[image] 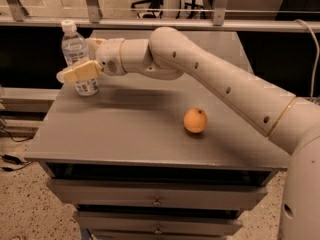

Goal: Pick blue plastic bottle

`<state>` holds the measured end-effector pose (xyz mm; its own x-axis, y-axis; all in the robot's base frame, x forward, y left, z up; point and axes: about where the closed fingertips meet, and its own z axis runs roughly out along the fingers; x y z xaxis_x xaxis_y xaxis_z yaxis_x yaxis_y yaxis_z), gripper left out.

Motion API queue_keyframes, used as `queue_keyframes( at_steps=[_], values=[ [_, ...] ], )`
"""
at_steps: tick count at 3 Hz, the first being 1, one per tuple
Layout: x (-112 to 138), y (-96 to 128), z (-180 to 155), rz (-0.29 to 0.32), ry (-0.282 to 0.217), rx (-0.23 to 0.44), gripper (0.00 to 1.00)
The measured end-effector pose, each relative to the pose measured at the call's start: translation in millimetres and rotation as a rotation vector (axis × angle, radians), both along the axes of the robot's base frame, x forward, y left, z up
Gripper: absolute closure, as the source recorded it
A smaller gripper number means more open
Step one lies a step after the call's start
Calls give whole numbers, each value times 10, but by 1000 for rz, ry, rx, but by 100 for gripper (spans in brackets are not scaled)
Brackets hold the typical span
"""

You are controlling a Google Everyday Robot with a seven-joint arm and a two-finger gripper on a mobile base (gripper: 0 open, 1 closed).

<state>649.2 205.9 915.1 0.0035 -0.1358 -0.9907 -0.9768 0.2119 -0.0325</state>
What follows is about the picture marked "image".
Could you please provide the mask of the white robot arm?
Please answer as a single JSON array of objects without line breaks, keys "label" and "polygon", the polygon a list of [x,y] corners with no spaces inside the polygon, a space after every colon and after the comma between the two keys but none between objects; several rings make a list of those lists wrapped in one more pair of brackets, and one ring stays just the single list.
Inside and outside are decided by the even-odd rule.
[{"label": "white robot arm", "polygon": [[91,60],[57,74],[62,83],[140,73],[173,80],[186,73],[272,143],[291,155],[279,240],[319,240],[320,106],[213,55],[178,30],[159,27],[147,39],[87,40]]}]

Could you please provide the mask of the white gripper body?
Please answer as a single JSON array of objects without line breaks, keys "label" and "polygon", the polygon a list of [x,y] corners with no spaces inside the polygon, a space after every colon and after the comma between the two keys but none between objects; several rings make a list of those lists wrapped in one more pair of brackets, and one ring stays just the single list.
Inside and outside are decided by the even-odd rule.
[{"label": "white gripper body", "polygon": [[96,60],[102,71],[109,76],[122,76],[125,74],[121,63],[121,46],[123,38],[103,41],[96,50]]}]

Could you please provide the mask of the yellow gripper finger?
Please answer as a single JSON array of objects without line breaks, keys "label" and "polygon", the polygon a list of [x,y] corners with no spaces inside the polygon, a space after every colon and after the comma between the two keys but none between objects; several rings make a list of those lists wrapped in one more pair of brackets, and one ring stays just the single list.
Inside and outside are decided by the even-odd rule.
[{"label": "yellow gripper finger", "polygon": [[89,49],[89,55],[94,56],[95,52],[100,44],[104,42],[104,39],[101,38],[86,38],[85,39],[88,49]]},{"label": "yellow gripper finger", "polygon": [[79,65],[65,68],[56,74],[56,78],[60,83],[75,83],[98,78],[100,72],[100,65],[96,61],[89,60]]}]

